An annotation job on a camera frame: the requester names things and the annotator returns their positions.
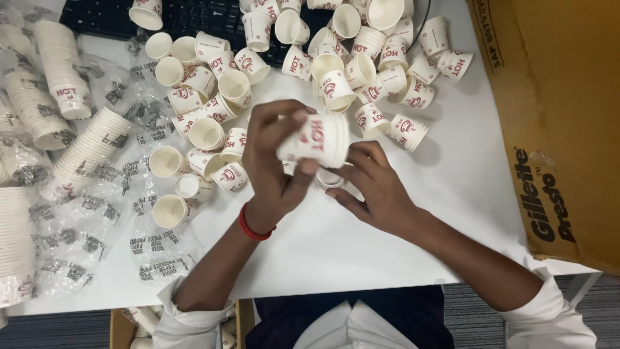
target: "hand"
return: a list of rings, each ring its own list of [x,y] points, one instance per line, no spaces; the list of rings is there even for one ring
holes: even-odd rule
[[[259,104],[252,110],[243,165],[254,188],[246,206],[246,222],[256,233],[267,233],[306,196],[319,167],[316,160],[300,160],[295,176],[284,174],[276,149],[316,110],[289,99]],[[278,115],[287,116],[278,120]]]
[[[366,201],[359,201],[342,188],[328,189],[325,193],[359,220],[377,229],[398,236],[411,230],[416,221],[414,216],[423,210],[409,198],[379,142],[351,144],[347,162],[353,166],[330,171],[351,182]]]

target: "black cable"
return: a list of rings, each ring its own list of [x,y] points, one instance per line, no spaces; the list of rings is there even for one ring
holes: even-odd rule
[[[424,15],[422,26],[420,27],[418,34],[416,34],[414,41],[411,43],[411,46],[407,49],[407,52],[409,52],[409,50],[411,50],[411,48],[415,45],[415,43],[418,41],[418,37],[420,36],[420,33],[422,32],[422,30],[424,30],[424,25],[426,24],[426,19],[428,18],[428,12],[430,11],[430,2],[431,0],[428,0],[427,13]]]

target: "person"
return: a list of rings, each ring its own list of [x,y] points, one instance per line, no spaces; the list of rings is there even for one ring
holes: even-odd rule
[[[300,160],[291,177],[276,157],[308,113],[316,111],[294,100],[254,107],[242,162],[255,195],[190,274],[158,295],[165,313],[154,348],[216,348],[218,324],[232,306],[228,296],[239,273],[260,240],[304,199],[319,167],[316,160]],[[506,320],[508,348],[595,347],[596,336],[546,270],[533,273],[417,207],[378,142],[351,144],[347,162],[351,165],[331,171],[357,187],[365,202],[343,189],[325,193],[362,222],[451,268]],[[439,285],[255,299],[261,323],[247,334],[246,347],[453,348],[443,325],[443,300]]]

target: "keyboard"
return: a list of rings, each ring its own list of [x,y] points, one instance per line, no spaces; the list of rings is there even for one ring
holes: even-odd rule
[[[133,0],[66,0],[60,22],[79,34],[95,35],[111,39],[127,40],[136,36],[138,26],[129,19]],[[163,0],[164,26],[160,32],[167,32],[173,40],[179,37],[195,37],[199,31],[231,43],[236,54],[246,47],[241,17],[236,0]],[[301,18],[310,27],[311,38],[325,27],[333,11],[301,8]],[[308,50],[308,43],[303,47]],[[274,67],[281,67],[291,45],[278,41],[272,34],[270,48],[259,55]]]

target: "shirt sleeve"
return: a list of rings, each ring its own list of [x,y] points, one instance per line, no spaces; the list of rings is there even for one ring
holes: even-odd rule
[[[215,349],[218,326],[234,303],[229,300],[221,311],[182,312],[172,302],[172,296],[183,281],[185,277],[176,279],[157,295],[164,313],[153,333],[153,348]]]
[[[529,303],[509,312],[499,312],[508,324],[509,349],[595,348],[596,335],[582,315],[567,302],[547,268],[534,270],[544,284]]]

